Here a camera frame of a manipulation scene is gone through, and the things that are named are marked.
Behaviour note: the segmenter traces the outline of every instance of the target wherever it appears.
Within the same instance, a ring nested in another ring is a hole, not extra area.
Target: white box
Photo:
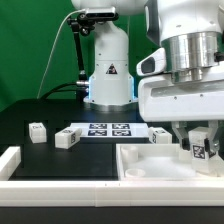
[[[172,135],[161,127],[150,127],[148,133],[149,141],[153,144],[172,144]]]
[[[29,135],[33,143],[47,142],[46,128],[42,123],[29,124]]]
[[[205,140],[208,139],[210,128],[198,127],[189,131],[189,141],[192,155],[192,168],[201,173],[212,173],[215,170],[215,152],[210,151]]]
[[[138,160],[127,160],[132,147],[138,151]],[[180,161],[179,144],[117,144],[117,170],[120,181],[183,180],[196,177],[191,160]]]
[[[80,141],[81,128],[67,127],[55,134],[55,147],[69,149]]]

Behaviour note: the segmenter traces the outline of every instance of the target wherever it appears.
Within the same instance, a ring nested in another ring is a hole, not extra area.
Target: green screen
[[[58,28],[74,11],[70,0],[1,0],[0,6],[0,110],[10,104],[37,98]],[[129,33],[129,70],[136,77],[136,64],[155,50],[146,38],[144,15],[121,16],[115,24]],[[94,35],[81,37],[87,74],[94,71]],[[41,95],[57,85],[78,79],[73,34],[63,26]],[[75,98],[74,93],[50,98]]]

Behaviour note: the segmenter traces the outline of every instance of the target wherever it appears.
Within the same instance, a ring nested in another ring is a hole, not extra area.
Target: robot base
[[[100,105],[92,102],[89,98],[84,99],[85,108],[98,110],[102,112],[122,112],[127,110],[135,110],[138,108],[138,99],[134,98],[132,102],[123,105]]]

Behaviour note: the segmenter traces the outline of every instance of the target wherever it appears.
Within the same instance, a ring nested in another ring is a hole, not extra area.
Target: white cube
[[[55,147],[69,149],[80,141],[81,134],[81,128],[67,127],[55,134]]]
[[[215,169],[215,152],[205,144],[210,128],[198,127],[189,131],[192,168],[198,172],[211,173]]]
[[[208,138],[209,128],[197,127],[188,132],[191,144],[204,145],[204,141]]]
[[[150,127],[148,133],[149,141],[153,144],[172,144],[172,135],[161,127]]]
[[[42,123],[29,124],[29,134],[33,143],[47,142],[46,128]]]

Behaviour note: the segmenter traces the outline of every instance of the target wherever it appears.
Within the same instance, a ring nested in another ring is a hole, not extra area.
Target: black cable
[[[53,94],[53,93],[60,93],[60,92],[76,92],[76,89],[56,90],[54,92],[49,92],[48,95],[45,98],[41,97],[41,99],[47,99],[51,94]]]
[[[68,87],[68,86],[76,86],[76,83],[75,82],[70,82],[70,83],[65,83],[65,84],[61,84],[59,86],[56,86],[55,88],[53,88],[49,92],[45,93],[40,99],[47,99],[47,97],[50,96],[52,93],[55,93],[57,91],[62,92],[62,91],[59,91],[59,90],[62,89],[62,88]]]

